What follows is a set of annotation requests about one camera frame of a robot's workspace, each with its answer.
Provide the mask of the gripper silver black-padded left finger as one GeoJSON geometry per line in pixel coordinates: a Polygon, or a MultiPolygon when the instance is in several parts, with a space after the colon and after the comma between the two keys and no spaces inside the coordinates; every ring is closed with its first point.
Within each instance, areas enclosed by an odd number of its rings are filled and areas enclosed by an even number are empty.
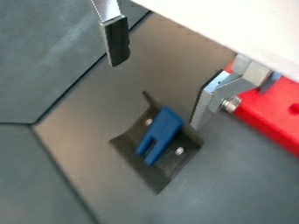
{"type": "Polygon", "coordinates": [[[98,18],[106,58],[112,67],[129,57],[129,38],[126,16],[120,12],[117,0],[89,0],[98,18]]]}

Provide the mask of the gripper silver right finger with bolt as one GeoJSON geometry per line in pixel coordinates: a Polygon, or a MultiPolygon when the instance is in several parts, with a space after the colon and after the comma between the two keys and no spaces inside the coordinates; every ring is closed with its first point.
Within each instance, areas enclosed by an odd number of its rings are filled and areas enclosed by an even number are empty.
{"type": "Polygon", "coordinates": [[[233,113],[241,103],[237,94],[253,88],[262,94],[281,77],[280,73],[241,54],[236,55],[230,69],[230,73],[225,71],[216,73],[200,87],[190,114],[190,126],[196,130],[220,109],[233,113]]]}

